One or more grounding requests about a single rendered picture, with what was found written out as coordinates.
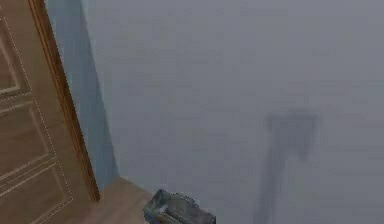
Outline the brown panelled room door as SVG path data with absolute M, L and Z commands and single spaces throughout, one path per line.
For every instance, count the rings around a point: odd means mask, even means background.
M 99 198 L 44 0 L 0 0 L 0 224 L 79 224 Z

